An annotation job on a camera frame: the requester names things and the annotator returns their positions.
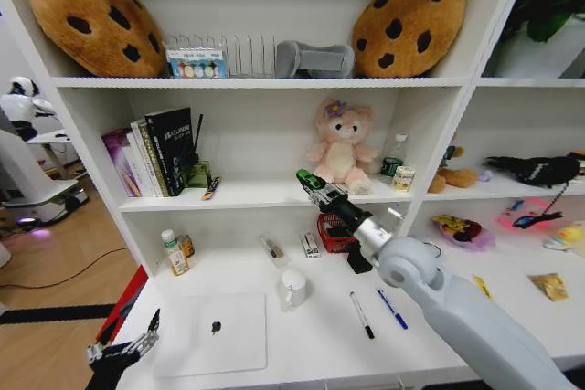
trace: red basket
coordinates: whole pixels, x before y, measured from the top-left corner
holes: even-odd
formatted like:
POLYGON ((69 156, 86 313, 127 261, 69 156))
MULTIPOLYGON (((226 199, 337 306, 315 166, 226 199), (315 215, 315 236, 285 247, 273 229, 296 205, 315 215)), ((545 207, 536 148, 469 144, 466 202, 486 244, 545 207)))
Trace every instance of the red basket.
POLYGON ((317 229, 323 241, 325 249, 329 253, 347 253, 349 246, 358 242, 354 237, 332 237, 327 232, 328 228, 343 227, 341 219, 334 214, 321 214, 317 218, 317 229))

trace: yellow package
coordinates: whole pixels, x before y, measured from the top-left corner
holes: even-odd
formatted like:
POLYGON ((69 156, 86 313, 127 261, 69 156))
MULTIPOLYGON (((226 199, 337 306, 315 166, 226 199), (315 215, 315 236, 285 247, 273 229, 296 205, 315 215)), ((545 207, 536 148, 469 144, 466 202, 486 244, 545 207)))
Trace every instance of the yellow package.
POLYGON ((565 290, 565 283, 558 273, 537 274, 528 276, 532 282, 544 292, 552 301, 565 300, 569 298, 565 290))
POLYGON ((493 300, 494 296, 492 296, 492 292, 487 288, 485 281, 480 278, 479 276, 473 275, 473 283, 479 291, 481 291, 489 300, 493 300))

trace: wooden floor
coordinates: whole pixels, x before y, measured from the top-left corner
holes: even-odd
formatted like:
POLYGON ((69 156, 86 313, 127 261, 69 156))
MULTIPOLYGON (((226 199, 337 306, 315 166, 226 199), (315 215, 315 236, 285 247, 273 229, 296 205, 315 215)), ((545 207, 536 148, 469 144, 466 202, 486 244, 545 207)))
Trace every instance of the wooden floor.
MULTIPOLYGON (((13 254, 0 285, 49 284, 76 273, 99 255, 125 247, 99 194, 85 177, 90 201, 69 218, 3 244, 13 254)), ((128 250, 105 257, 69 282, 45 290, 0 288, 9 309, 115 303, 136 271, 128 250)), ((103 320, 0 326, 0 387, 10 390, 83 389, 90 379, 85 348, 103 320)))

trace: pink teddy bear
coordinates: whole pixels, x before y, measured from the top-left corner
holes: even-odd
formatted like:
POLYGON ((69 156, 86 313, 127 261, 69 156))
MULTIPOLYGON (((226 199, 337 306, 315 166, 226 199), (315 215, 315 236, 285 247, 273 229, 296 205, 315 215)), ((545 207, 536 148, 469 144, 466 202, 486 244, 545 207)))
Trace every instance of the pink teddy bear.
POLYGON ((346 104, 327 99, 319 108, 316 127, 323 140, 307 153, 311 162, 319 162, 314 174, 329 183, 347 185, 350 194, 367 194, 371 182, 364 169, 378 150, 360 144, 372 129, 372 109, 348 109, 346 104))

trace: black plush bird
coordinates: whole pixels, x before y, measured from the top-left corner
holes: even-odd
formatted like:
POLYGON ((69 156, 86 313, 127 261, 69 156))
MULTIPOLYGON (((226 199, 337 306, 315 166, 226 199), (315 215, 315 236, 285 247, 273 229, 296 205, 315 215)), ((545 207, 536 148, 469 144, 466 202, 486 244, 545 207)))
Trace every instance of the black plush bird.
POLYGON ((508 171, 524 184, 548 186, 567 183, 579 173, 579 161, 572 157, 487 157, 484 164, 499 171, 508 171))

